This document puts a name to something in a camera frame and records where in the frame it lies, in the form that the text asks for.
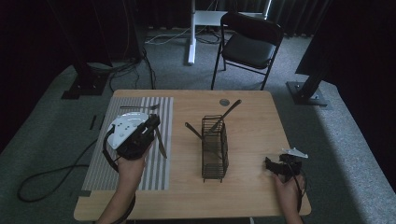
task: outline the gray carpet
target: gray carpet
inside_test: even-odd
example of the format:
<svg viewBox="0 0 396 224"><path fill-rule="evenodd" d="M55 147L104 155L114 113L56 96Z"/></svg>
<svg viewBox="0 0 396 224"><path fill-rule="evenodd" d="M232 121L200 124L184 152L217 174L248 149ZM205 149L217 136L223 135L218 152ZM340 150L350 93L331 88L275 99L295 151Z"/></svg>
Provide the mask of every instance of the gray carpet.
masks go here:
<svg viewBox="0 0 396 224"><path fill-rule="evenodd" d="M209 35L200 37L216 40ZM290 146L309 155L303 167L312 213L304 220L306 223L396 223L395 193L336 87L326 82L319 87L332 109L295 105L292 101L285 83L305 81L306 76L297 76L294 71L309 42L310 39L303 37L284 39L264 89L273 94ZM198 42L193 66L186 65L188 41L184 38L161 45L147 44L145 48L156 74L157 89L210 88L217 45ZM104 117L112 91L107 86L101 96L61 100L75 77L76 72L69 67L52 82L1 154L0 223L78 223L73 212L87 168L73 170L42 201L24 203L17 197L22 180L73 164L99 134L100 122L92 125L92 118ZM218 73L215 90L259 90L261 81L261 76L230 67L227 72ZM135 70L116 74L111 84L113 89L150 89L147 64L142 62ZM88 149L79 164L89 164L92 150L93 147ZM25 186L23 196L34 198L45 194L66 173L67 170L39 177ZM254 217L254 222L284 223L284 219Z"/></svg>

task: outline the black stand base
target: black stand base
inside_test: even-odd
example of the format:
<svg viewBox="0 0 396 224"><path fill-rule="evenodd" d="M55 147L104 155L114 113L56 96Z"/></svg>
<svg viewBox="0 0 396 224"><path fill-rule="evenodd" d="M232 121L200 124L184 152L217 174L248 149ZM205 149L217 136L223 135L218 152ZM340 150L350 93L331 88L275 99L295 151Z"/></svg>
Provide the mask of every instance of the black stand base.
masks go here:
<svg viewBox="0 0 396 224"><path fill-rule="evenodd" d="M310 98L301 97L299 90L303 87L304 82L286 82L289 88L293 101L297 105L319 105L323 109L332 109L329 101L323 98L319 89Z"/></svg>
<svg viewBox="0 0 396 224"><path fill-rule="evenodd" d="M92 84L86 86L80 86L77 77L70 90L64 92L62 99L77 100L80 95L102 95L108 76L109 74L96 75Z"/></svg>

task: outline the wooden tabletop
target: wooden tabletop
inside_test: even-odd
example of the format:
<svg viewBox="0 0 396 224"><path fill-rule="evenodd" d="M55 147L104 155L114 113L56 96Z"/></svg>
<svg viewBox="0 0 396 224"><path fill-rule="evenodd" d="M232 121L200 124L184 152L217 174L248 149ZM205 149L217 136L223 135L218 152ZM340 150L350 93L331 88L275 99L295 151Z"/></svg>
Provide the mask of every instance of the wooden tabletop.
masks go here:
<svg viewBox="0 0 396 224"><path fill-rule="evenodd" d="M129 219L280 216L271 173L265 157L278 161L290 148L273 98L268 91L116 91L113 97L174 97L172 158L168 190L140 190ZM201 176L201 140L185 122L201 130L205 115L222 115L230 105L242 104L226 118L229 167L222 182ZM99 218L114 191L96 190L79 197L77 220ZM303 197L301 215L311 212Z"/></svg>

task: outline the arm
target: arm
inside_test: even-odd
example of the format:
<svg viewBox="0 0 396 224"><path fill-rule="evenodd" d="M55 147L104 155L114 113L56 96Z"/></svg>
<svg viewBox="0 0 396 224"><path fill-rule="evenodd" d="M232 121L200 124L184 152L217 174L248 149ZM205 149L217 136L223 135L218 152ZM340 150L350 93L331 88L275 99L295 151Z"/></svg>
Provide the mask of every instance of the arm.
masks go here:
<svg viewBox="0 0 396 224"><path fill-rule="evenodd" d="M122 217L128 210L139 186L148 152L146 150L142 158L134 161L128 161L124 158L118 159L119 183L116 192L97 223L112 223Z"/></svg>
<svg viewBox="0 0 396 224"><path fill-rule="evenodd" d="M288 224L302 224L303 221L297 211L298 188L293 178L288 182L282 183L277 175L273 175L276 186L276 196L283 215ZM296 176L299 185L304 187L304 178L301 175Z"/></svg>

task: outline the striped placemat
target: striped placemat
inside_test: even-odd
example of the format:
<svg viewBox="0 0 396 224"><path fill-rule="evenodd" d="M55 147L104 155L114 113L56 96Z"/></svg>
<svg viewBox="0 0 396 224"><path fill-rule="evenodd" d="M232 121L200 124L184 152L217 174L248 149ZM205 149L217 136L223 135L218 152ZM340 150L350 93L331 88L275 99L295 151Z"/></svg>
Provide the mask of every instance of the striped placemat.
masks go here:
<svg viewBox="0 0 396 224"><path fill-rule="evenodd" d="M146 108L120 109L123 105L150 106L160 104L155 110ZM173 97L113 97L110 100L106 117L103 123L99 138L88 173L85 177L82 190L114 190L117 187L119 175L115 172L105 159L102 153L103 140L110 123L118 116L128 112L143 112L147 114L157 114L161 124L159 130L165 146L165 159L159 150L159 141L155 138L153 148L149 151L146 158L146 168L143 173L138 189L141 190L163 190L169 189L169 166L171 160L171 133L173 117ZM107 146L107 150L113 160L116 159L116 151Z"/></svg>

